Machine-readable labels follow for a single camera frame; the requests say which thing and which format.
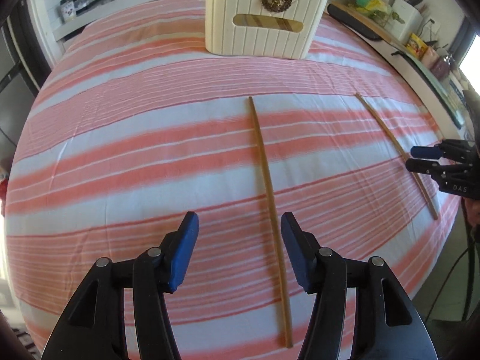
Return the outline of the wooden chopstick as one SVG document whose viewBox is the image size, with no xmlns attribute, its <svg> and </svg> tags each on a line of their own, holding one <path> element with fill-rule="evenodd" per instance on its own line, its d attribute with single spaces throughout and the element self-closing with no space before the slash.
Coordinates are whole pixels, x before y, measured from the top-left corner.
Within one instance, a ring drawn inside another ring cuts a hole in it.
<svg viewBox="0 0 480 360">
<path fill-rule="evenodd" d="M 377 111 L 374 110 L 374 108 L 359 93 L 356 93 L 355 97 L 361 102 L 361 104 L 366 108 L 366 110 L 375 119 L 375 121 L 380 126 L 382 131 L 385 133 L 385 135 L 391 141 L 392 145 L 395 147 L 396 151 L 398 152 L 398 154 L 402 158 L 403 162 L 406 163 L 406 161 L 409 159 L 407 153 L 404 151 L 402 145 L 396 139 L 395 135 L 391 132 L 389 127 L 383 122 L 381 116 L 377 113 Z M 426 203 L 426 205 L 429 209 L 429 212 L 430 212 L 432 218 L 434 220 L 438 220 L 439 219 L 439 214 L 438 214 L 438 212 L 435 208 L 435 205 L 434 205 L 434 203 L 431 199 L 431 196 L 428 194 L 428 191 L 427 191 L 426 187 L 424 186 L 421 178 L 416 173 L 412 173 L 411 176 L 414 179 L 418 189 L 420 190 L 421 195 L 425 200 L 425 203 Z"/>
<path fill-rule="evenodd" d="M 257 115 L 255 102 L 252 96 L 248 97 L 248 105 L 255 131 L 256 143 L 259 150 L 260 167 L 263 175 L 265 194 L 268 203 L 269 222 L 272 228 L 274 250 L 277 257 L 278 277 L 281 294 L 281 315 L 284 327 L 285 347 L 292 348 L 294 346 L 294 337 L 290 309 L 290 295 L 288 292 L 287 269 L 283 253 L 281 230 L 278 223 L 278 212 L 276 208 L 275 196 L 272 187 L 272 179 L 269 170 L 269 162 L 266 154 L 264 139 L 261 133 L 259 117 Z"/>
</svg>

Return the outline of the green cutting board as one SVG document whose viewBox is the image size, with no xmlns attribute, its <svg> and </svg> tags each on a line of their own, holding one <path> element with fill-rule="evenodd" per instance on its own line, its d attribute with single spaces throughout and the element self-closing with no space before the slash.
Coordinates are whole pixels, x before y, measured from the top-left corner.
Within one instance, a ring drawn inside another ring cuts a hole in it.
<svg viewBox="0 0 480 360">
<path fill-rule="evenodd" d="M 427 86 L 434 92 L 435 96 L 441 102 L 443 108 L 450 116 L 454 125 L 457 128 L 462 128 L 465 125 L 465 118 L 462 116 L 461 107 L 458 102 L 452 100 L 449 96 L 449 92 L 443 87 L 440 81 L 433 75 L 433 73 L 427 69 L 419 60 L 412 57 L 410 54 L 397 49 L 391 56 L 401 56 L 427 83 Z"/>
</svg>

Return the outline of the yellow snack box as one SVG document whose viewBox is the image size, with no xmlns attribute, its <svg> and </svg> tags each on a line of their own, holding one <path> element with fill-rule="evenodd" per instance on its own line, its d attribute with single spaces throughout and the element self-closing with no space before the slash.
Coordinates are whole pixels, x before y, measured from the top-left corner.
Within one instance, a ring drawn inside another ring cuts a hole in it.
<svg viewBox="0 0 480 360">
<path fill-rule="evenodd" d="M 407 51 L 416 59 L 421 60 L 428 50 L 427 44 L 415 33 L 411 33 L 405 44 Z"/>
</svg>

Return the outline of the white knife block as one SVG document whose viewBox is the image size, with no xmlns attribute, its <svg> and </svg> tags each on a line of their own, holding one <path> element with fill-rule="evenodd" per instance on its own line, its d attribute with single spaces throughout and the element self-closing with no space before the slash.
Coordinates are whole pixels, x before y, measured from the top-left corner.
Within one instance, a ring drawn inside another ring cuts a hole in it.
<svg viewBox="0 0 480 360">
<path fill-rule="evenodd" d="M 404 0 L 394 0 L 385 30 L 399 43 L 406 44 L 410 35 L 416 33 L 423 17 L 416 8 Z"/>
</svg>

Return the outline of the wooden cutting board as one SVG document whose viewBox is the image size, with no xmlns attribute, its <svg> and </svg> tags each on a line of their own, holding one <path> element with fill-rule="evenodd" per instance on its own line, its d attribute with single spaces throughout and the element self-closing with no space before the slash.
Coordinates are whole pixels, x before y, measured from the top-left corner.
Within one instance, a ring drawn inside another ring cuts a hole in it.
<svg viewBox="0 0 480 360">
<path fill-rule="evenodd" d="M 327 12 L 331 17 L 342 24 L 345 24 L 350 29 L 355 30 L 368 40 L 383 40 L 399 50 L 405 50 L 405 47 L 379 24 L 375 23 L 372 19 L 361 15 L 352 8 L 339 2 L 331 2 L 327 7 Z"/>
</svg>

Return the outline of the pink striped tablecloth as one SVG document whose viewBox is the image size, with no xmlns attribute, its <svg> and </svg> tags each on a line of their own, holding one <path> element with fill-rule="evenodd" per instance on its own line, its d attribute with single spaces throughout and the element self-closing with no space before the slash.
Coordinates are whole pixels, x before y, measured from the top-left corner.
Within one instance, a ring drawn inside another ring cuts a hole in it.
<svg viewBox="0 0 480 360">
<path fill-rule="evenodd" d="M 85 28 L 32 106 L 7 186 L 7 258 L 43 349 L 93 263 L 160 244 L 187 211 L 199 238 L 167 297 L 183 359 L 295 359 L 284 344 L 277 211 L 346 258 L 385 259 L 410 296 L 460 200 L 416 183 L 393 146 L 439 141 L 402 77 L 324 16 L 304 60 L 220 57 L 204 0 L 157 0 Z"/>
</svg>

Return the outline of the yellow green bag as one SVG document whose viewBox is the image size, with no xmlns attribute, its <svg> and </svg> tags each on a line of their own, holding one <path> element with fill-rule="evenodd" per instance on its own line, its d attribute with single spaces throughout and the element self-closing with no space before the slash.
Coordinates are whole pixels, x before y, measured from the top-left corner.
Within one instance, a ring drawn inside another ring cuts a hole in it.
<svg viewBox="0 0 480 360">
<path fill-rule="evenodd" d="M 359 12 L 385 27 L 389 22 L 404 24 L 405 20 L 396 12 L 391 5 L 383 0 L 346 0 L 349 8 Z"/>
</svg>

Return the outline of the cream utensil holder box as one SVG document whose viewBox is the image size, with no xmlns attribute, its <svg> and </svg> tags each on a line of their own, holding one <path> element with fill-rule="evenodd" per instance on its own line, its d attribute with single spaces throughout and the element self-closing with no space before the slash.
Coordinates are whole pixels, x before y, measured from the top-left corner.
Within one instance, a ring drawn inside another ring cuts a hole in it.
<svg viewBox="0 0 480 360">
<path fill-rule="evenodd" d="M 328 0 L 205 0 L 214 55 L 305 59 Z"/>
</svg>

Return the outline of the grey refrigerator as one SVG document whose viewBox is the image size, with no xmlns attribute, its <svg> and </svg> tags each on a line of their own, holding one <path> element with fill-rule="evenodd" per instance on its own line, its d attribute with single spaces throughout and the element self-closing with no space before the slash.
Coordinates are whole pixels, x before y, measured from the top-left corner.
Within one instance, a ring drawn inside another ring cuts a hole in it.
<svg viewBox="0 0 480 360">
<path fill-rule="evenodd" d="M 50 74 L 30 22 L 18 14 L 1 27 L 1 158 L 11 160 L 32 104 Z"/>
</svg>

